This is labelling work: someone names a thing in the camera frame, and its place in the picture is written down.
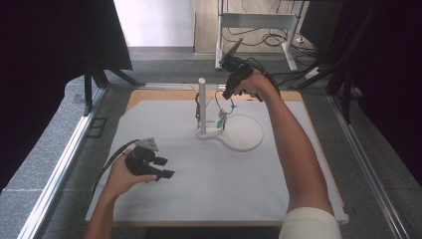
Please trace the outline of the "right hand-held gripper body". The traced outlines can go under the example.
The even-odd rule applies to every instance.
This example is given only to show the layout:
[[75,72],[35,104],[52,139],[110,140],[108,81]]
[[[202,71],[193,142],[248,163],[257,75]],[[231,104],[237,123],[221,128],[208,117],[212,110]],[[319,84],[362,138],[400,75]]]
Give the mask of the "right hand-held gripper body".
[[246,60],[235,57],[242,41],[243,39],[240,38],[219,62],[221,68],[230,74],[229,78],[238,79],[240,83],[254,73],[254,68]]

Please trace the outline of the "black metal stand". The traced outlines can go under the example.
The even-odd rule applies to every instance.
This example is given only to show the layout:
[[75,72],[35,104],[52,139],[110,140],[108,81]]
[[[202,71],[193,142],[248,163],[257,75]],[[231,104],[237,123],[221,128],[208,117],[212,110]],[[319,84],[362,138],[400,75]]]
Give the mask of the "black metal stand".
[[324,77],[331,75],[331,78],[325,87],[325,92],[329,96],[333,96],[337,94],[339,90],[342,90],[340,105],[341,115],[347,123],[350,123],[349,105],[351,100],[352,79],[349,70],[352,57],[382,2],[383,0],[361,0],[358,3],[360,10],[348,25],[345,33],[337,43],[323,53],[320,59],[313,63],[313,67],[316,67],[323,61],[328,61],[329,59],[333,59],[332,64],[316,76],[291,86],[291,89],[302,90]]

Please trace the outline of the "white key stand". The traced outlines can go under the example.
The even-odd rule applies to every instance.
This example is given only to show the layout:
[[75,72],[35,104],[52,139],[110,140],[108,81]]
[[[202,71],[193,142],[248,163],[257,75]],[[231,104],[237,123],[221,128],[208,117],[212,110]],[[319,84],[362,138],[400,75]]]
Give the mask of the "white key stand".
[[[215,139],[234,151],[245,152],[257,147],[263,140],[264,133],[261,125],[253,118],[244,115],[234,115],[237,107],[233,100],[230,100],[230,110],[226,111],[218,101],[217,90],[214,96],[207,99],[205,90],[206,81],[198,79],[200,94],[200,123],[196,124],[196,135],[199,139]],[[216,105],[217,118],[207,118],[207,109],[214,103]]]

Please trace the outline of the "person's right hand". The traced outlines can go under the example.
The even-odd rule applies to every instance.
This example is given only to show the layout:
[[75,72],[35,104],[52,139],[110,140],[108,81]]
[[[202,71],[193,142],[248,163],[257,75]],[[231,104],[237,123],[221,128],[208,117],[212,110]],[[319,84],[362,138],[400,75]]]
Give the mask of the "person's right hand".
[[247,94],[252,98],[260,98],[266,104],[279,102],[281,96],[271,81],[260,71],[255,70],[252,75],[243,80],[234,90],[235,95]]

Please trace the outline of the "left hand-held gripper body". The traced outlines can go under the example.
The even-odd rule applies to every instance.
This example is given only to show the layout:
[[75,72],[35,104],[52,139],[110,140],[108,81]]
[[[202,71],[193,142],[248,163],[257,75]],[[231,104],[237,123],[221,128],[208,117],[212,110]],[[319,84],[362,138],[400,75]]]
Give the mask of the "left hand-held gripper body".
[[133,175],[159,175],[159,170],[150,164],[154,162],[158,146],[153,137],[139,139],[134,142],[135,148],[126,156],[126,168]]

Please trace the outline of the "person's left hand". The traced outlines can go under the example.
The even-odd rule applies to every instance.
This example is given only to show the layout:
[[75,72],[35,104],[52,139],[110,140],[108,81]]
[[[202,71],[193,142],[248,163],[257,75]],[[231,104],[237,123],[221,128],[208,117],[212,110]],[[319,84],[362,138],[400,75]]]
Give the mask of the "person's left hand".
[[101,193],[101,198],[117,199],[122,194],[129,191],[134,185],[143,182],[151,182],[157,178],[157,176],[153,174],[131,174],[125,165],[125,159],[130,154],[131,149],[127,149],[112,164],[105,187]]

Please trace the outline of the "dark curtain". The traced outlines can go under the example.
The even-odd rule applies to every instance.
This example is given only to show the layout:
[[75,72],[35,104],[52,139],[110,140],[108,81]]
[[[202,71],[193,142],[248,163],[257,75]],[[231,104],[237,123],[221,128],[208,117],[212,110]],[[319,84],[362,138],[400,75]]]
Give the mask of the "dark curtain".
[[422,0],[383,0],[352,75],[360,107],[422,186]]
[[90,0],[0,0],[0,192],[82,72],[77,29]]

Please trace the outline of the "person's white sleeve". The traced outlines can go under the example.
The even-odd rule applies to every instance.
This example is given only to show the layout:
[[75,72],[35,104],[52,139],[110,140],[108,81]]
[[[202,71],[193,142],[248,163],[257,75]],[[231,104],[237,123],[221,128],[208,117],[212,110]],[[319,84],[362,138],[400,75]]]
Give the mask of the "person's white sleeve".
[[339,224],[330,213],[313,207],[290,211],[279,239],[342,239]]

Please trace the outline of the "black panel on stand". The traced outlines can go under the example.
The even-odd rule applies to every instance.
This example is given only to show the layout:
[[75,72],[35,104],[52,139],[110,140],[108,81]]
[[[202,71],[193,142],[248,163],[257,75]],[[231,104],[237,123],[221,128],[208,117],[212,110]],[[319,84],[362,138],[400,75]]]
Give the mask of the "black panel on stand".
[[107,69],[131,70],[132,64],[113,0],[81,0],[80,35],[85,57]]

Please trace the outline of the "white table mat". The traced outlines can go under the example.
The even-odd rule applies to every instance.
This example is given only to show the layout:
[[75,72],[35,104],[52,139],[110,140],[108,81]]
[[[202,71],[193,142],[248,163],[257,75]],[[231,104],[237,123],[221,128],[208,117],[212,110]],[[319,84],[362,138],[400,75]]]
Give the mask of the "white table mat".
[[256,120],[263,139],[254,149],[235,151],[196,135],[194,101],[142,101],[119,120],[112,149],[152,137],[173,175],[140,183],[114,207],[117,225],[279,225],[289,193],[264,104],[239,101],[235,112]]

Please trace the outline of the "white metal desk frame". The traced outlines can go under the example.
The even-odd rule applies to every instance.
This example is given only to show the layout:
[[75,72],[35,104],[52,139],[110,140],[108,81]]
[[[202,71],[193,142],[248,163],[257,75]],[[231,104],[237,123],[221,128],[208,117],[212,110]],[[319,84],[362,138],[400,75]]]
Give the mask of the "white metal desk frame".
[[283,53],[292,72],[298,67],[292,55],[291,47],[301,20],[305,6],[304,1],[299,2],[295,14],[255,14],[255,13],[229,13],[224,11],[225,0],[218,0],[217,43],[215,50],[215,69],[220,70],[220,61],[223,58],[223,29],[224,28],[259,28],[288,30],[288,40],[282,44]]

